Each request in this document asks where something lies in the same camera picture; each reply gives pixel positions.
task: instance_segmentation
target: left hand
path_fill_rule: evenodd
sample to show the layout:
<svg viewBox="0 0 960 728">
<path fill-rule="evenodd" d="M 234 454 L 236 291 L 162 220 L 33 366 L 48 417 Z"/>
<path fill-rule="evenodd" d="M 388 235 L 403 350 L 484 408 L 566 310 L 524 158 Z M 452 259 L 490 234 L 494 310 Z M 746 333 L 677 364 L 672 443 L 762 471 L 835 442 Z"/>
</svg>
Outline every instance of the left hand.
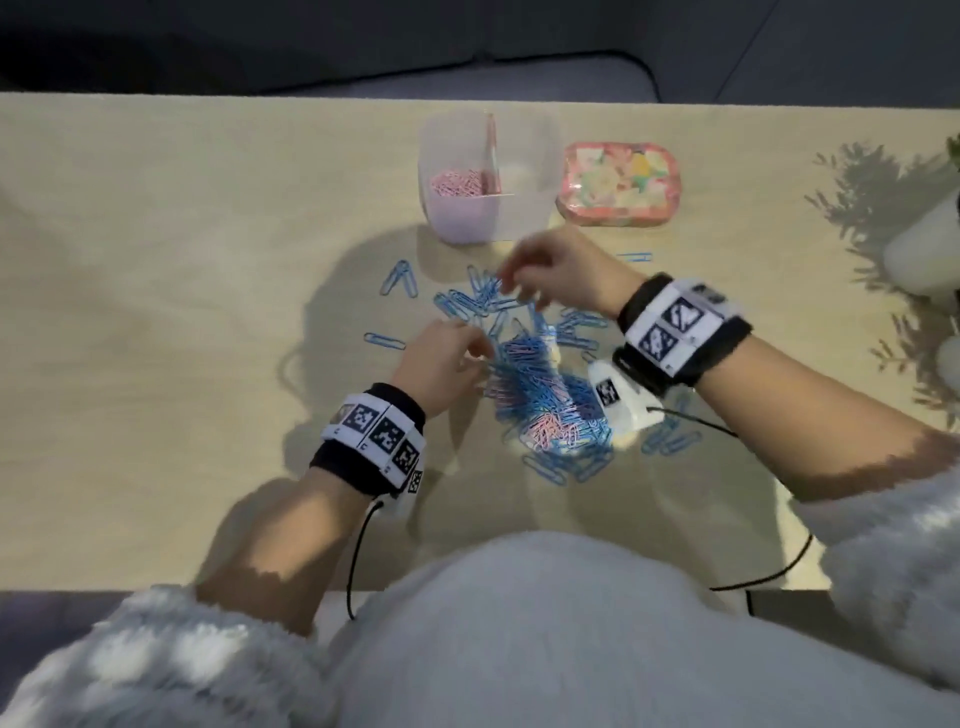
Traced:
<svg viewBox="0 0 960 728">
<path fill-rule="evenodd" d="M 493 359 L 493 344 L 483 329 L 459 319 L 435 321 L 407 344 L 390 383 L 423 408 L 429 420 L 479 383 Z"/>
</svg>

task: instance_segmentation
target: wristband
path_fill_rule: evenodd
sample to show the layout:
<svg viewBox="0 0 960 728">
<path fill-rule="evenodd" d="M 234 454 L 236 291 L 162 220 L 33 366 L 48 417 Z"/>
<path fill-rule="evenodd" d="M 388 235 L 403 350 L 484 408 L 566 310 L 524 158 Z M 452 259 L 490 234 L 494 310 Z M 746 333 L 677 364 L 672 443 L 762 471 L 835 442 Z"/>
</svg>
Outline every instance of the wristband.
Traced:
<svg viewBox="0 0 960 728">
<path fill-rule="evenodd" d="M 753 331 L 723 295 L 665 273 L 637 289 L 617 324 L 628 346 L 614 352 L 613 362 L 660 398 L 676 384 L 695 386 Z"/>
<path fill-rule="evenodd" d="M 416 490 L 425 422 L 422 408 L 406 393 L 377 383 L 347 397 L 324 429 L 310 467 L 337 475 L 365 496 Z"/>
</svg>

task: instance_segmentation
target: fluffy white sleeve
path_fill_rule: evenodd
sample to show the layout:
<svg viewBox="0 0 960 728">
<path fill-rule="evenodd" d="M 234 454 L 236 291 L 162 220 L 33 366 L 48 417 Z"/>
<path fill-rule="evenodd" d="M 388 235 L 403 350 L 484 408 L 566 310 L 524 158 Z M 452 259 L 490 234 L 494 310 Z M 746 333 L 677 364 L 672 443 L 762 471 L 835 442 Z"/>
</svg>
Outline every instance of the fluffy white sleeve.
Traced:
<svg viewBox="0 0 960 728">
<path fill-rule="evenodd" d="M 841 500 L 793 504 L 827 547 L 837 610 L 920 675 L 960 689 L 960 464 Z"/>
<path fill-rule="evenodd" d="M 328 726 L 323 651 L 275 624 L 153 587 L 24 678 L 0 726 Z"/>
</svg>

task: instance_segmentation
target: wooden table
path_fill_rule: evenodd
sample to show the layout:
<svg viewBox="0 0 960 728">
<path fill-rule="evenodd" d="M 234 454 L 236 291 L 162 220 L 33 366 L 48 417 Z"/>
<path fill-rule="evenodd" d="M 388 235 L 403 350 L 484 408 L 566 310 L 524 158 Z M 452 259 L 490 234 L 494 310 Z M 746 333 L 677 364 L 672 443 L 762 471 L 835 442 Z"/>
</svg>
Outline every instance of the wooden table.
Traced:
<svg viewBox="0 0 960 728">
<path fill-rule="evenodd" d="M 434 292 L 508 249 L 449 248 L 423 224 L 417 130 L 455 106 L 0 95 L 0 589 L 183 582 L 215 533 L 210 559 L 227 552 L 342 397 L 396 364 L 364 332 L 412 336 Z M 605 247 L 702 275 L 775 345 L 944 424 L 913 401 L 911 364 L 877 370 L 869 349 L 896 349 L 891 314 L 913 309 L 854 282 L 869 263 L 848 248 L 882 244 L 956 184 L 929 160 L 960 112 L 550 108 L 569 140 L 652 140 L 680 160 L 677 217 L 598 230 Z M 402 257 L 420 297 L 381 298 Z M 917 336 L 946 331 L 921 318 Z M 358 588 L 528 528 L 610 539 L 710 584 L 776 570 L 803 543 L 781 486 L 721 434 L 673 458 L 623 452 L 558 488 L 502 429 L 486 400 L 429 425 L 418 512 L 372 526 Z M 816 555 L 787 586 L 825 585 Z"/>
</svg>

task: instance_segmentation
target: hand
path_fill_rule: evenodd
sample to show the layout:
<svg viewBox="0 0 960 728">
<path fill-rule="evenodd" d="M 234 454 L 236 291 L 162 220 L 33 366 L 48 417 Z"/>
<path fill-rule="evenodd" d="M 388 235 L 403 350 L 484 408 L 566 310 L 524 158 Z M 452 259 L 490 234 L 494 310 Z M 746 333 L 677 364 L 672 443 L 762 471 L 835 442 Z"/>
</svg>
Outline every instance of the hand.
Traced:
<svg viewBox="0 0 960 728">
<path fill-rule="evenodd" d="M 519 301 L 531 301 L 539 293 L 537 310 L 556 301 L 609 319 L 619 315 L 646 280 L 570 225 L 518 242 L 497 275 L 504 293 L 520 287 Z"/>
<path fill-rule="evenodd" d="M 493 344 L 483 329 L 464 322 L 435 321 L 407 344 L 390 380 L 419 404 L 429 420 L 449 409 L 487 373 L 480 359 L 493 359 Z"/>
</svg>

